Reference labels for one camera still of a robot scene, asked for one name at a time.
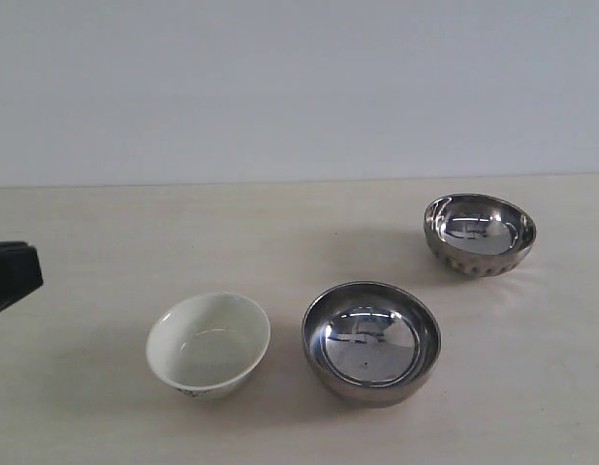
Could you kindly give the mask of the ribbed stainless steel bowl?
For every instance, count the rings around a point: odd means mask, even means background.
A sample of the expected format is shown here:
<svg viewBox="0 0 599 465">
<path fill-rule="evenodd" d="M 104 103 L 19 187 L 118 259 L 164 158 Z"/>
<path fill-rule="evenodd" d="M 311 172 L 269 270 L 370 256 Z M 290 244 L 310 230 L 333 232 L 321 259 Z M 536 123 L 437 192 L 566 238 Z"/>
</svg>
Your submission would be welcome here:
<svg viewBox="0 0 599 465">
<path fill-rule="evenodd" d="M 434 200 L 426 207 L 423 228 L 433 256 L 472 278 L 513 270 L 529 254 L 537 235 L 535 222 L 523 209 L 476 193 Z"/>
</svg>

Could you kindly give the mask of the smooth stainless steel bowl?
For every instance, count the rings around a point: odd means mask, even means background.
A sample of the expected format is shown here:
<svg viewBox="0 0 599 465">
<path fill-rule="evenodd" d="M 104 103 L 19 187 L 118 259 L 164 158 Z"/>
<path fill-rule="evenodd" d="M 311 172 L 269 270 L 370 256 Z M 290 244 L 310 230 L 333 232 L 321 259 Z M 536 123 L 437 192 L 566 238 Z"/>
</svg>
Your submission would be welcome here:
<svg viewBox="0 0 599 465">
<path fill-rule="evenodd" d="M 386 408 L 416 393 L 441 353 L 441 331 L 414 295 L 353 281 L 318 295 L 301 324 L 304 356 L 333 395 L 359 408 Z"/>
</svg>

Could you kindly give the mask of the white ceramic bowl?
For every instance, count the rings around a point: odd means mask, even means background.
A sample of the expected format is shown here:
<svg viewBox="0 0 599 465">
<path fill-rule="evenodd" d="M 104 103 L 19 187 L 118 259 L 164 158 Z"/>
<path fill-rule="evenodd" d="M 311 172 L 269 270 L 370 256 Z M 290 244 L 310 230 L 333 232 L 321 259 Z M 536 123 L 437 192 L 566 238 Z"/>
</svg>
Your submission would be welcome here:
<svg viewBox="0 0 599 465">
<path fill-rule="evenodd" d="M 199 400 L 237 391 L 268 350 L 271 325 L 254 300 L 229 292 L 197 294 L 153 325 L 145 344 L 149 369 L 165 385 Z"/>
</svg>

